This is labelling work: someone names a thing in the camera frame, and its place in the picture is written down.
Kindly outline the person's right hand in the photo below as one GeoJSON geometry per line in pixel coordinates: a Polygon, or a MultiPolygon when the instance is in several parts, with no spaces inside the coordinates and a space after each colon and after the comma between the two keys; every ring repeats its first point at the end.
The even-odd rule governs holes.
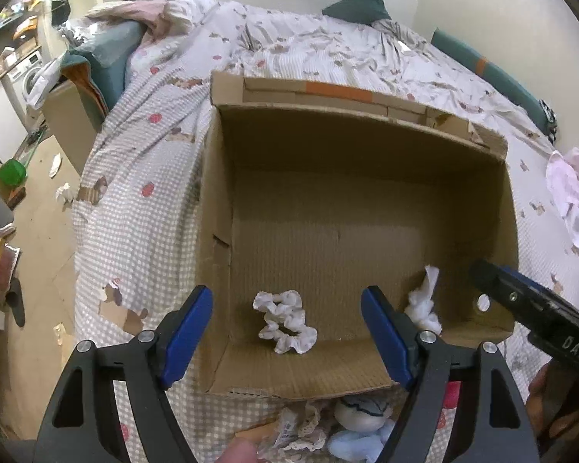
{"type": "Polygon", "coordinates": [[[551,439],[564,435],[579,421],[579,411],[559,415],[573,379],[556,363],[545,364],[528,388],[526,411],[535,436],[547,433],[551,439]]]}

